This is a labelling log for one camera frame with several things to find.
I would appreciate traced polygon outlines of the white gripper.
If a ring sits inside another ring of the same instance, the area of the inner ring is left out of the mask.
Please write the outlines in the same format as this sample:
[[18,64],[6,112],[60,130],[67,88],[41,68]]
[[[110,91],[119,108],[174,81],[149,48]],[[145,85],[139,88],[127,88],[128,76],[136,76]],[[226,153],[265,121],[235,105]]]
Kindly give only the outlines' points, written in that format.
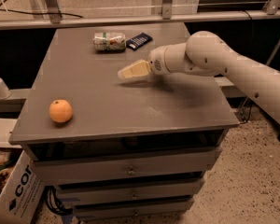
[[150,71],[156,75],[167,75],[170,73],[165,64],[165,51],[167,46],[161,46],[153,49],[148,54],[148,61],[138,60],[127,65],[118,71],[120,79],[147,76]]

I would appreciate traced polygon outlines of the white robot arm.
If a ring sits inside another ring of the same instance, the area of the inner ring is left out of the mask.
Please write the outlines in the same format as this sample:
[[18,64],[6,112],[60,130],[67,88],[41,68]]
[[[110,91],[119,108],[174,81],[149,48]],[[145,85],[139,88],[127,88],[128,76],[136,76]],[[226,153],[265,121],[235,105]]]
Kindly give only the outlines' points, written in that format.
[[118,71],[121,79],[149,74],[222,75],[280,125],[280,71],[239,54],[219,36],[200,31],[185,43],[151,50]]

